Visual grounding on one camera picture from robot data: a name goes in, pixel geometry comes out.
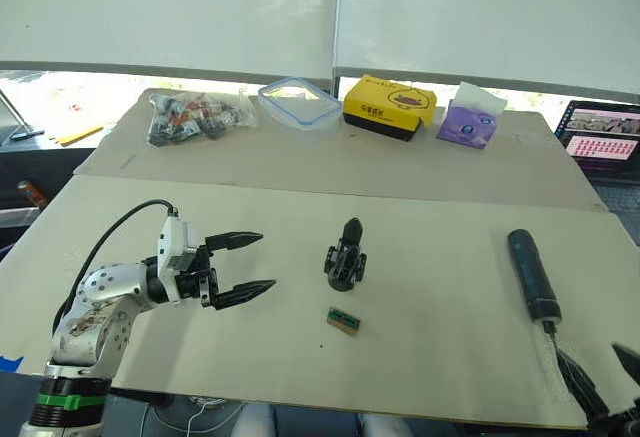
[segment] small black figure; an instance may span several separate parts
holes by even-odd
[[[366,254],[360,253],[362,224],[357,218],[351,219],[344,226],[338,248],[329,247],[324,262],[324,273],[329,276],[329,285],[335,290],[344,292],[353,289],[356,282],[364,277],[367,264]]]

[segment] white tissue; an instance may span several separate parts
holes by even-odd
[[[468,82],[460,82],[458,93],[451,103],[452,107],[464,107],[488,114],[491,117],[498,117],[507,106],[505,99],[499,99],[484,89]]]

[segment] table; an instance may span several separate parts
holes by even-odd
[[[257,128],[214,142],[154,147],[145,91],[76,173],[403,199],[606,211],[575,162],[532,112],[505,112],[485,150],[436,138],[434,123],[402,142],[342,123],[329,139],[289,130],[256,105]]]
[[[41,372],[50,322],[85,255],[135,204],[169,199],[201,237],[257,230],[217,253],[222,289],[276,278],[249,304],[214,312],[190,301],[141,315],[114,385],[441,419],[581,426],[540,329],[529,321],[506,235],[534,235],[565,319],[561,346],[612,410],[638,389],[609,344],[640,349],[638,252],[605,212],[330,195],[76,175],[0,263],[0,355]],[[348,218],[364,226],[364,281],[333,291],[327,247]],[[155,252],[164,220],[146,210],[95,265]],[[329,306],[362,319],[352,338]]]

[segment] blue tape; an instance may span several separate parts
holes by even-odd
[[[20,357],[18,360],[5,359],[0,355],[0,371],[16,372],[24,357]]]

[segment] black cylindrical object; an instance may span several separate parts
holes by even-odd
[[[29,423],[39,427],[84,427],[102,420],[110,380],[48,377],[40,386]]]
[[[357,217],[353,217],[344,225],[342,243],[344,245],[360,245],[362,238],[362,224]]]
[[[533,237],[528,231],[518,229],[509,234],[507,241],[531,319],[534,322],[559,324],[562,320],[560,306]]]

